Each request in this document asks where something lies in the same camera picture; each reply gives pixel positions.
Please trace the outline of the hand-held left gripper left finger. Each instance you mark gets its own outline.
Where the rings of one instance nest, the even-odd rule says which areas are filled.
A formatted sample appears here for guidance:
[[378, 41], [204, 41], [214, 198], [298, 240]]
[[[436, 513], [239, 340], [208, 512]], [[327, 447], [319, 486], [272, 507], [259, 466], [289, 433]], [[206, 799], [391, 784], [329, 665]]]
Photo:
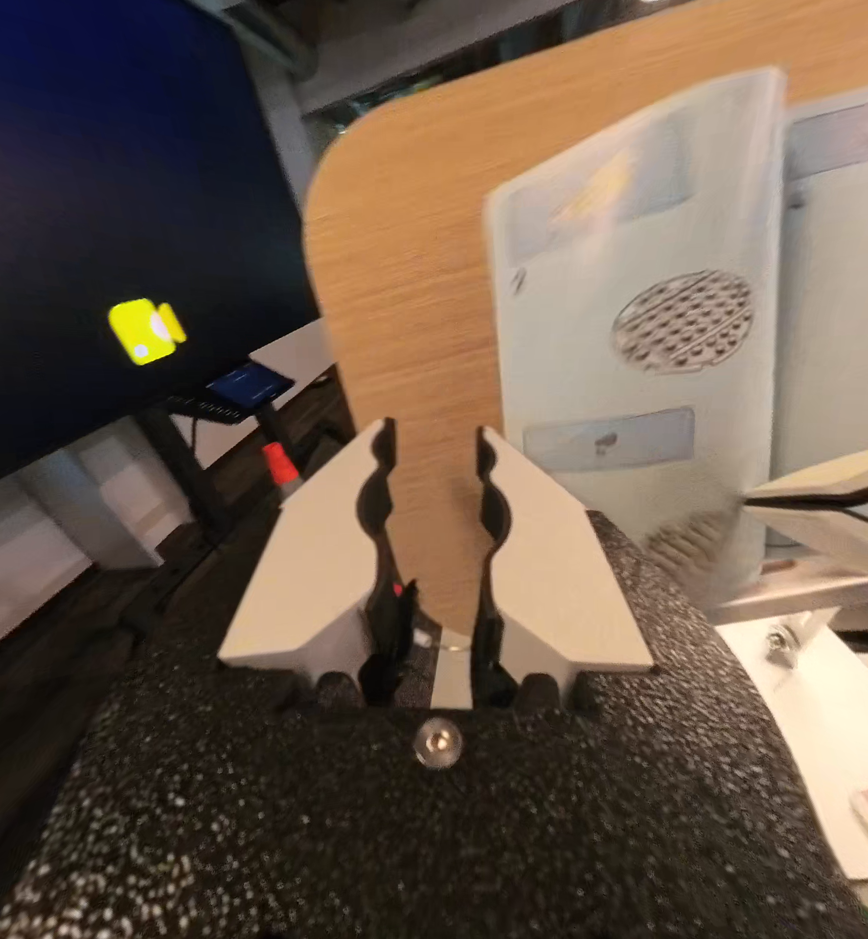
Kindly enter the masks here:
[[316, 685], [348, 677], [390, 703], [413, 646], [415, 582], [404, 582], [387, 522], [396, 421], [374, 421], [285, 501], [217, 657]]

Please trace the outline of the black monitor stand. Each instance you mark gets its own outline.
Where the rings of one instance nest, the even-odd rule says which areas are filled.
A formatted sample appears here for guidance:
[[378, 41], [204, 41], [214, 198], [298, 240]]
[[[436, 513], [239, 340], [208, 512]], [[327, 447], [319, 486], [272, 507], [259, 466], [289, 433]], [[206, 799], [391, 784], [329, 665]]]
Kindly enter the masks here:
[[181, 488], [206, 540], [212, 545], [222, 543], [232, 528], [228, 505], [170, 414], [165, 409], [150, 407], [136, 413], [134, 420]]

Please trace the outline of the white tray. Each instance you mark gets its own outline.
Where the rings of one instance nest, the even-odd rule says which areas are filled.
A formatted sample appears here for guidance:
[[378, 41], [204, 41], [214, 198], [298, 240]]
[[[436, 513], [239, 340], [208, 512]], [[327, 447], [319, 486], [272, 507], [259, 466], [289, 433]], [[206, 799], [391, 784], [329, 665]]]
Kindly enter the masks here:
[[766, 622], [717, 630], [775, 718], [843, 873], [851, 882], [868, 882], [868, 835], [849, 801], [852, 792], [868, 788], [868, 666], [829, 625], [793, 669], [767, 660]]

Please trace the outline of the light blue instruction booklet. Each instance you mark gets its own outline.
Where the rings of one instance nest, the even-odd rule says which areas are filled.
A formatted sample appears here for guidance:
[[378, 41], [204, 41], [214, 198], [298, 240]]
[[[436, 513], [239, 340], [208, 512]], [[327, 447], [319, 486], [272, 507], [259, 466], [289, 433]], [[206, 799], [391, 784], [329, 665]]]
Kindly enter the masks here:
[[868, 449], [868, 88], [786, 86], [688, 88], [485, 206], [506, 438], [703, 608], [804, 546], [744, 496]]

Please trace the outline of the black computer monitor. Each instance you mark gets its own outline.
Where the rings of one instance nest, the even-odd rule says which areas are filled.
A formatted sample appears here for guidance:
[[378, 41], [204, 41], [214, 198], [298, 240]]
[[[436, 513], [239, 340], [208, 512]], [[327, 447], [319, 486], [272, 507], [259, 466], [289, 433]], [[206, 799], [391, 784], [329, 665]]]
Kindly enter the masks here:
[[318, 315], [224, 23], [0, 1], [0, 480]]

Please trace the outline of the small red object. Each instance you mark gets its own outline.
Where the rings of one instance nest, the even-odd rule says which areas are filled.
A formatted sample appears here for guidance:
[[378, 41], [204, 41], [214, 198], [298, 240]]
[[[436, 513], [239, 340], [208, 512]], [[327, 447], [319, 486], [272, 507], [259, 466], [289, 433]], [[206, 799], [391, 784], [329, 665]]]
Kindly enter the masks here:
[[299, 489], [303, 479], [281, 443], [268, 442], [261, 447], [261, 453], [276, 489], [283, 495]]

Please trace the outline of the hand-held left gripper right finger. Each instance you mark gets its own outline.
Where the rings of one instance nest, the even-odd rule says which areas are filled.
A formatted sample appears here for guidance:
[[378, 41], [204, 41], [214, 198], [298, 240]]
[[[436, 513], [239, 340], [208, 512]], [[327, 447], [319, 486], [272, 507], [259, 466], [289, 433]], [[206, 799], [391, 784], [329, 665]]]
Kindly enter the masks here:
[[474, 707], [512, 703], [531, 675], [568, 698], [584, 673], [655, 661], [581, 501], [498, 432], [476, 431], [480, 522], [491, 539], [469, 674]]

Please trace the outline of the wooden backing board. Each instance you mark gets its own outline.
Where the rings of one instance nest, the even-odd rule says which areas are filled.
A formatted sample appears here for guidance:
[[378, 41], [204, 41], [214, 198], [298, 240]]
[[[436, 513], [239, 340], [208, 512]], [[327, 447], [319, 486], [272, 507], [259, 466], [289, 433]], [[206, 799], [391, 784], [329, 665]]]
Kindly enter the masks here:
[[501, 423], [482, 224], [500, 183], [689, 86], [775, 65], [791, 103], [868, 87], [868, 1], [691, 2], [387, 103], [322, 158], [304, 248], [358, 429], [397, 421], [389, 533], [423, 610], [473, 630], [478, 426]]

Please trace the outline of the white low cabinet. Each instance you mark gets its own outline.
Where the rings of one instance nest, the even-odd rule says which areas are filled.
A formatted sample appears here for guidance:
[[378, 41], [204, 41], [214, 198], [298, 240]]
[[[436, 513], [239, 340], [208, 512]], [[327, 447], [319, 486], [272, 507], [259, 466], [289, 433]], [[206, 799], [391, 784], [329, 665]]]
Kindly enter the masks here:
[[[153, 557], [168, 535], [192, 521], [185, 496], [132, 420], [56, 454], [64, 455], [80, 461], [107, 508]], [[0, 481], [0, 640], [93, 563], [16, 475]]]

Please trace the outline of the small blue lit screen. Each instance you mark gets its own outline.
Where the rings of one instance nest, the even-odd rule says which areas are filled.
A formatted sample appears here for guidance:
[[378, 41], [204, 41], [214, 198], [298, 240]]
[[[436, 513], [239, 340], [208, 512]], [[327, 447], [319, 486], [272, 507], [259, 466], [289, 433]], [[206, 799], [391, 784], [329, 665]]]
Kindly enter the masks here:
[[224, 423], [234, 425], [255, 416], [263, 405], [273, 405], [295, 384], [294, 379], [250, 358], [208, 382], [205, 391], [218, 409], [216, 414]]

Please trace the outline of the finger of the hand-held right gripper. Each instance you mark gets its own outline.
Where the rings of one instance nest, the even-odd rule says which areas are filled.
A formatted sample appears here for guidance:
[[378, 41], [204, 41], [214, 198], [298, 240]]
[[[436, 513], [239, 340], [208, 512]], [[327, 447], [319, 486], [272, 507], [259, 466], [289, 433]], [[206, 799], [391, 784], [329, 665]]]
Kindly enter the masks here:
[[751, 490], [742, 502], [750, 507], [787, 507], [806, 502], [820, 507], [867, 505], [868, 449], [780, 476]]
[[868, 574], [868, 521], [847, 512], [744, 506], [776, 533], [849, 569]]

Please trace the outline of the white metal stand bracket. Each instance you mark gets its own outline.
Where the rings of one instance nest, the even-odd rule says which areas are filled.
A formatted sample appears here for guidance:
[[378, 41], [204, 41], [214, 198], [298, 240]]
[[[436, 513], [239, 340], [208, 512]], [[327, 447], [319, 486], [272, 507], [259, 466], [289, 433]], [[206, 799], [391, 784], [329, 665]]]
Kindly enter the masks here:
[[[868, 606], [868, 574], [818, 554], [780, 555], [764, 562], [751, 585], [708, 606], [707, 616], [714, 626], [766, 622], [762, 651], [790, 670], [840, 610], [860, 605]], [[868, 632], [868, 619], [859, 623]]]

